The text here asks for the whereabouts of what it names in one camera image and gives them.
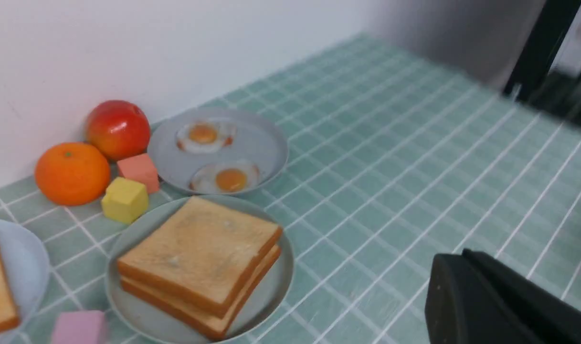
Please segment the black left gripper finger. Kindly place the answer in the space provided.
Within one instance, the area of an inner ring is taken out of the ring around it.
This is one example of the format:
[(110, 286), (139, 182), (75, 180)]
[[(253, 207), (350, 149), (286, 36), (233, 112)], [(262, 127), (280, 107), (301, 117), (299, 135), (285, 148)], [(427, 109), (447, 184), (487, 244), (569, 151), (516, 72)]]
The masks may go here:
[(433, 257), (425, 321), (432, 344), (581, 344), (581, 311), (471, 249)]

